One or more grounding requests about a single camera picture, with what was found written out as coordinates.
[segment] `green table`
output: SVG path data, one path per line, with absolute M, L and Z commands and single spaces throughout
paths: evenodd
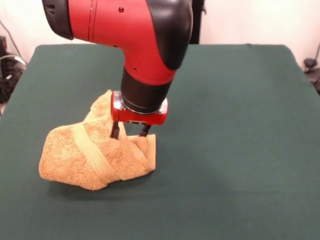
M 1 240 L 320 238 L 320 98 L 284 46 L 190 46 L 154 173 L 95 192 L 41 179 L 48 132 L 119 89 L 123 61 L 36 49 L 0 120 Z

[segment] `black joint cover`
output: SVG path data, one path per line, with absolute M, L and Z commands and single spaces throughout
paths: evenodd
M 52 31 L 60 37 L 73 40 L 68 0 L 42 0 L 42 3 Z
M 182 65 L 193 31 L 190 0 L 147 0 L 156 41 L 164 64 L 171 70 Z
M 124 69 L 121 82 L 122 103 L 128 109 L 140 114 L 157 112 L 166 99 L 171 82 L 165 85 L 148 85 L 134 79 Z

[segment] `folded towel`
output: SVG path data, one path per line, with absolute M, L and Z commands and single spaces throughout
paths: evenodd
M 118 140 L 110 138 L 112 92 L 91 106 L 83 122 L 57 127 L 46 137 L 39 174 L 48 181 L 100 190 L 116 181 L 145 176 L 156 169 L 156 136 L 127 136 L 119 123 Z

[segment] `electrical cord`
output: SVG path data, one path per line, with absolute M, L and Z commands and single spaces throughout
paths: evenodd
M 19 49 L 18 49 L 18 47 L 17 47 L 17 45 L 16 45 L 13 37 L 11 36 L 10 31 L 6 28 L 6 26 L 3 24 L 3 22 L 2 22 L 1 20 L 0 20 L 0 25 L 1 25 L 1 26 L 4 28 L 4 30 L 8 33 L 8 35 L 9 35 L 9 37 L 10 37 L 10 39 L 11 39 L 11 41 L 12 41 L 12 43 L 13 43 L 13 45 L 14 45 L 14 47 L 15 47 L 18 55 L 19 55 L 19 57 L 21 57 L 21 53 L 20 53 L 20 51 L 19 51 Z
M 22 63 L 23 65 L 28 66 L 28 63 L 25 60 L 23 60 L 20 56 L 14 55 L 14 54 L 8 54 L 8 55 L 4 55 L 4 56 L 0 57 L 0 61 L 4 60 L 4 59 L 8 59 L 8 58 L 13 58 L 13 59 L 17 60 L 18 62 Z
M 319 46 L 318 46 L 318 50 L 316 51 L 316 55 L 315 55 L 315 58 L 314 58 L 315 60 L 318 59 L 319 53 L 320 53 L 320 43 L 319 43 Z

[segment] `white wall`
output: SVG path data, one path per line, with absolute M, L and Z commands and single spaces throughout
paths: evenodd
M 320 41 L 320 0 L 205 0 L 205 5 L 202 44 L 284 44 L 301 66 L 304 58 L 315 55 Z M 42 0 L 0 0 L 0 20 L 26 60 L 41 44 L 83 43 L 51 31 Z
M 0 20 L 10 30 L 22 57 L 27 61 L 38 45 L 84 43 L 80 40 L 70 41 L 53 33 L 47 23 L 42 0 L 0 0 Z M 0 34 L 8 36 L 1 26 Z M 9 38 L 7 44 L 9 52 L 16 53 Z
M 283 44 L 302 67 L 320 42 L 320 0 L 205 0 L 202 44 Z

